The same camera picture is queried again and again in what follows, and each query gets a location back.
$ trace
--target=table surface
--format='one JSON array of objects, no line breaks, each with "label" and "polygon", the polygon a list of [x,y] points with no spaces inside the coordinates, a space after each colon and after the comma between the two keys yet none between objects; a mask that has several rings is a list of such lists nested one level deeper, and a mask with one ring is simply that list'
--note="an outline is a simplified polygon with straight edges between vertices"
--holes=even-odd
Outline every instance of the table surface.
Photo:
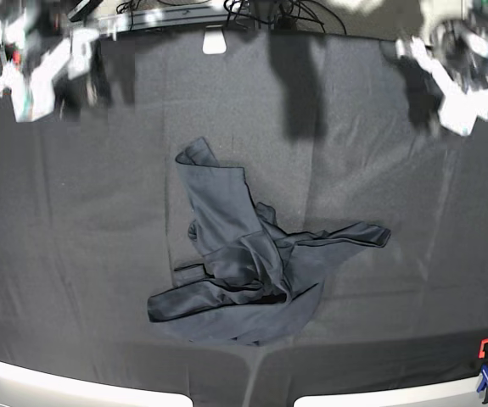
[{"label": "table surface", "polygon": [[[437,131],[392,44],[202,32],[103,43],[115,106],[14,123],[0,101],[0,360],[194,405],[292,404],[476,376],[488,337],[488,123]],[[196,261],[173,159],[205,137],[286,231],[388,226],[332,274],[314,319],[261,348],[201,347],[147,298]]]}]

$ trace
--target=red clip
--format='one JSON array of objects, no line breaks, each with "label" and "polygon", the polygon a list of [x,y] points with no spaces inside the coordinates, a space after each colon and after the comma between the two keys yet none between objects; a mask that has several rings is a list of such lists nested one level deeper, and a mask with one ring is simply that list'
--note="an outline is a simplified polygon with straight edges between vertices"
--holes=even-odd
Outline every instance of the red clip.
[{"label": "red clip", "polygon": [[488,338],[481,341],[480,346],[480,359],[485,358],[485,345],[488,343]]},{"label": "red clip", "polygon": [[21,54],[17,51],[14,51],[12,55],[12,60],[14,61],[14,64],[19,65],[21,63]]}]

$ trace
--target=black cable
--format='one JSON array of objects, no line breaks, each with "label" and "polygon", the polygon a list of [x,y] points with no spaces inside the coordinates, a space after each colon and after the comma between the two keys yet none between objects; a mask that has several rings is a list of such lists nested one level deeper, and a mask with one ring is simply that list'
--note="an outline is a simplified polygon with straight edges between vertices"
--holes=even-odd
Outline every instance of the black cable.
[{"label": "black cable", "polygon": [[129,31],[132,31],[132,28],[134,27],[134,12],[138,10],[141,2],[142,0],[136,0],[136,2],[134,0],[128,0],[128,2],[123,2],[115,8],[117,14],[128,13],[129,10],[131,11],[131,28]]},{"label": "black cable", "polygon": [[332,15],[335,19],[338,20],[339,24],[342,26],[342,28],[344,29],[344,35],[347,35],[347,28],[345,28],[345,24],[344,22],[342,21],[342,19],[334,12],[332,11],[330,8],[328,8],[327,6],[325,6],[324,4],[318,2],[317,0],[299,0],[301,2],[310,2],[310,3],[313,3],[313,4],[316,4],[317,6],[319,7],[322,7],[324,8],[330,15]]},{"label": "black cable", "polygon": [[300,18],[300,14],[302,13],[302,7],[298,7],[298,15],[296,16],[297,19]]},{"label": "black cable", "polygon": [[299,9],[299,12],[300,10],[304,10],[306,11],[306,13],[311,16],[311,19],[308,19],[306,17],[300,17],[300,14],[298,17],[296,17],[297,20],[303,20],[303,21],[310,21],[312,23],[316,23],[316,24],[319,24],[321,26],[321,30],[323,30],[324,33],[326,33],[325,31],[325,23],[323,23],[318,17],[317,17],[317,14],[315,14],[313,12],[313,10],[311,10],[309,7],[305,6],[301,1],[298,1],[298,7],[300,8]]},{"label": "black cable", "polygon": [[[233,11],[233,7],[234,7],[234,2],[230,5],[230,11],[231,12]],[[244,7],[244,5],[240,1],[240,7],[238,7],[238,12],[234,15],[233,21],[234,21],[234,24],[236,24],[236,25],[244,28],[244,30],[247,30],[247,26],[246,25],[243,25],[243,24],[241,24],[241,23],[238,22],[238,17],[242,14],[242,8],[243,7]]]},{"label": "black cable", "polygon": [[293,13],[294,2],[290,2],[290,5],[291,5],[291,9],[289,11],[285,11],[285,8],[283,7],[283,2],[279,4],[279,11],[281,12],[282,17],[288,17]]},{"label": "black cable", "polygon": [[[228,7],[228,2],[233,2],[233,4],[231,5],[231,8]],[[235,14],[233,11],[232,11],[232,7],[234,4],[236,3],[242,3],[242,0],[225,0],[225,2],[223,3],[223,8],[225,9],[225,11],[227,11],[228,13],[228,17],[227,17],[227,24],[228,24],[228,21],[230,20],[230,18],[233,16],[233,14]],[[239,17],[244,17],[246,19],[250,19],[250,20],[254,20],[254,21],[259,21],[260,23],[262,24],[266,24],[266,25],[273,25],[275,23],[275,21],[265,21],[265,20],[261,20],[257,17],[255,17],[254,15],[252,14],[241,14],[241,9],[239,10],[240,13],[238,13],[238,16]]]}]

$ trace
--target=wire bundle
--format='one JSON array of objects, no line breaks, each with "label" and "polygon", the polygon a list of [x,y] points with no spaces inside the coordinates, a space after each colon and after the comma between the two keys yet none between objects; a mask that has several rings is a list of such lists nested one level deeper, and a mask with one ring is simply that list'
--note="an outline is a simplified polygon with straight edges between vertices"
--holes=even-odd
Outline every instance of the wire bundle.
[{"label": "wire bundle", "polygon": [[129,11],[131,12],[131,28],[129,31],[132,31],[132,28],[134,27],[134,12],[138,10],[141,2],[142,0],[128,0],[127,2],[119,4],[115,8],[115,12],[117,14],[124,14],[128,13]]},{"label": "wire bundle", "polygon": [[275,27],[280,20],[290,19],[293,24],[299,20],[318,24],[321,27],[321,30],[326,33],[324,27],[325,23],[319,19],[317,13],[314,12],[307,3],[315,4],[332,15],[341,25],[344,34],[347,35],[347,29],[342,19],[330,8],[318,2],[318,0],[274,0],[271,2],[270,11],[265,20],[250,12],[250,3],[248,0],[225,0],[223,7],[227,11],[227,25],[232,19],[235,24],[245,27],[245,25],[238,22],[238,19],[249,19],[267,25],[268,27]]}]

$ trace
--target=fabric fold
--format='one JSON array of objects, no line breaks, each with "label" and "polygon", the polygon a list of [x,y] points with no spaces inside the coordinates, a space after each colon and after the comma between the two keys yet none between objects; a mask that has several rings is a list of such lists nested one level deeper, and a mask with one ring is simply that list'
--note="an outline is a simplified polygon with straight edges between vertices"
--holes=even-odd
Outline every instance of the fabric fold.
[{"label": "fabric fold", "polygon": [[286,234],[274,208],[254,206],[244,169],[220,167],[203,138],[176,162],[195,215],[188,235],[204,259],[204,266],[176,271],[176,288],[149,298],[149,320],[176,337],[261,345],[297,333],[327,275],[389,240],[388,229],[363,222]]}]

